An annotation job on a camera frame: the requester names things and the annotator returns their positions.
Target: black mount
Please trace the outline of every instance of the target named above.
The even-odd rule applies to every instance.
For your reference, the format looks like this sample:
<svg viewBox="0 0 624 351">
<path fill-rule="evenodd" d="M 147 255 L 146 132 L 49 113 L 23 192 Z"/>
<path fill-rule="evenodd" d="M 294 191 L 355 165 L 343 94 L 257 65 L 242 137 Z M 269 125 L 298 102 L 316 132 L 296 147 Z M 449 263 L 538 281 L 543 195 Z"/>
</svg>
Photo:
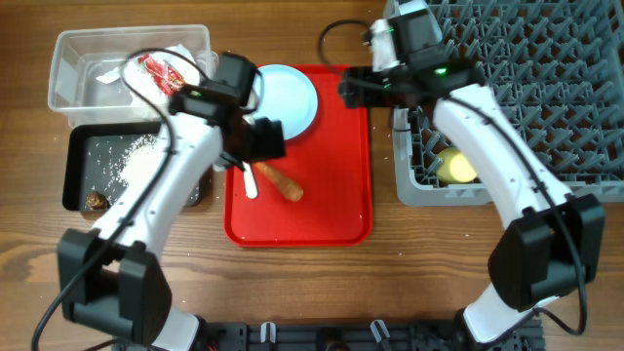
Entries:
<svg viewBox="0 0 624 351">
<path fill-rule="evenodd" d="M 96 231 L 65 232 L 57 248 L 61 290 L 103 245 Z M 113 261 L 119 262 L 118 273 L 104 268 Z M 158 258 L 136 243 L 113 245 L 63 301 L 62 314 L 74 323 L 151 345 L 171 306 L 172 292 Z"/>
<path fill-rule="evenodd" d="M 570 197 L 558 210 L 578 249 L 585 283 L 591 283 L 598 269 L 605 210 L 592 194 Z M 527 209 L 522 218 L 511 222 L 489 257 L 487 269 L 502 300 L 519 311 L 577 288 L 569 248 L 550 210 Z"/>
<path fill-rule="evenodd" d="M 469 351 L 453 321 L 417 321 L 383 327 L 388 337 L 377 340 L 369 325 L 275 326 L 275 342 L 262 337 L 272 323 L 250 327 L 244 323 L 205 323 L 192 351 Z M 492 351 L 544 351 L 546 342 L 540 320 L 528 321 Z M 145 351 L 130 344 L 117 344 L 116 351 Z"/>
</svg>

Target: gray dish rack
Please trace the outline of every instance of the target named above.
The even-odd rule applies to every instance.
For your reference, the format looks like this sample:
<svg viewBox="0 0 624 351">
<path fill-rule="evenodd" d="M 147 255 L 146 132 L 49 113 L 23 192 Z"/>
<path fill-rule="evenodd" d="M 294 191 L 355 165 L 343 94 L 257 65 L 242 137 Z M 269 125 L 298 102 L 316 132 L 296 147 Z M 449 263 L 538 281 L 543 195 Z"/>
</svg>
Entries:
<svg viewBox="0 0 624 351">
<path fill-rule="evenodd" d="M 430 0 L 449 57 L 475 60 L 518 133 L 577 195 L 624 201 L 620 0 Z M 441 184 L 452 146 L 420 110 L 395 110 L 395 173 L 409 206 L 482 205 L 483 184 Z"/>
</svg>

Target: white plate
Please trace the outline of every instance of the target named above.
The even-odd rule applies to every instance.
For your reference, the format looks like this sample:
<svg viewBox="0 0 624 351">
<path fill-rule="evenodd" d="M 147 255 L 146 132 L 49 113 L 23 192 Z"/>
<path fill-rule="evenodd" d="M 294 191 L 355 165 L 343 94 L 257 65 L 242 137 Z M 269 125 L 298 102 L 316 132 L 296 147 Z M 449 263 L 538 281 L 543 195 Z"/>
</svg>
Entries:
<svg viewBox="0 0 624 351">
<path fill-rule="evenodd" d="M 314 121 L 319 108 L 319 98 L 314 85 L 305 74 L 282 64 L 261 67 L 264 95 L 254 118 L 267 117 L 282 121 L 284 139 L 303 133 Z M 260 77 L 253 81 L 253 89 L 261 95 Z"/>
</svg>

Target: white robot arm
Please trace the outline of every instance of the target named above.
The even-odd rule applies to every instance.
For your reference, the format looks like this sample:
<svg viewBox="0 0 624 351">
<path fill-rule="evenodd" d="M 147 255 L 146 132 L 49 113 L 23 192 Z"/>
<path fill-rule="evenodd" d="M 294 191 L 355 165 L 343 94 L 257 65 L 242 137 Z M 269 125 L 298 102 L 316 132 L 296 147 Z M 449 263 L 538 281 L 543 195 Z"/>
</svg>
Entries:
<svg viewBox="0 0 624 351">
<path fill-rule="evenodd" d="M 87 235 L 65 232 L 58 272 L 66 319 L 160 349 L 187 351 L 201 342 L 203 320 L 172 307 L 159 261 L 188 194 L 211 165 L 240 166 L 285 155 L 280 122 L 261 118 L 250 125 L 243 119 L 254 111 L 245 106 L 256 74 L 245 58 L 224 54 L 213 80 L 182 87 L 170 100 L 171 116 L 162 115 L 168 123 L 156 143 L 162 150 L 156 175 L 126 189 Z M 93 266 L 92 259 L 97 260 Z M 103 268 L 113 260 L 120 262 L 119 272 Z M 85 268 L 84 275 L 77 274 Z M 76 276 L 77 283 L 71 283 Z M 40 332 L 35 335 L 36 350 Z"/>
<path fill-rule="evenodd" d="M 423 0 L 389 0 L 384 16 L 365 35 L 372 66 L 345 73 L 340 92 L 346 105 L 433 106 L 433 124 L 470 161 L 505 229 L 488 263 L 492 283 L 458 318 L 470 339 L 488 348 L 537 312 L 549 313 L 541 307 L 574 288 L 586 304 L 584 285 L 595 276 L 604 226 L 600 203 L 594 196 L 576 199 L 546 169 L 470 62 L 448 60 Z M 329 64 L 321 42 L 319 53 Z M 578 333 L 585 325 L 581 314 Z"/>
</svg>

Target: wooden surface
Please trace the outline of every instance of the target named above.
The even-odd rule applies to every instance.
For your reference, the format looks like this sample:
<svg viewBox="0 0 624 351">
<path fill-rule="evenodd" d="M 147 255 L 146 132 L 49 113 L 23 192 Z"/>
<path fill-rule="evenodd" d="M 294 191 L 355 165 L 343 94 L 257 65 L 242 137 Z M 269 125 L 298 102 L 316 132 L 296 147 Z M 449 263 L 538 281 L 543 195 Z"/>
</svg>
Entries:
<svg viewBox="0 0 624 351">
<path fill-rule="evenodd" d="M 317 63 L 322 28 L 340 19 L 373 20 L 383 1 L 212 1 L 195 4 L 0 5 L 0 350 L 23 350 L 58 293 L 55 249 L 65 228 L 92 222 L 63 209 L 69 128 L 47 106 L 55 42 L 66 29 L 201 23 L 214 50 L 257 63 Z M 30 0 L 26 4 L 45 3 Z M 368 64 L 357 29 L 328 39 L 332 59 Z M 206 200 L 183 213 L 163 266 L 175 304 L 209 321 L 320 323 L 372 318 L 450 318 L 488 283 L 487 259 L 502 234 L 493 206 L 408 208 L 397 200 L 386 110 L 371 117 L 374 229 L 346 249 L 243 250 L 222 231 L 223 176 Z M 588 287 L 586 335 L 546 322 L 550 350 L 614 350 L 624 344 L 624 205 L 605 205 L 600 272 Z M 575 297 L 553 309 L 575 324 Z M 43 350 L 87 347 L 106 335 L 65 322 L 57 313 Z"/>
</svg>

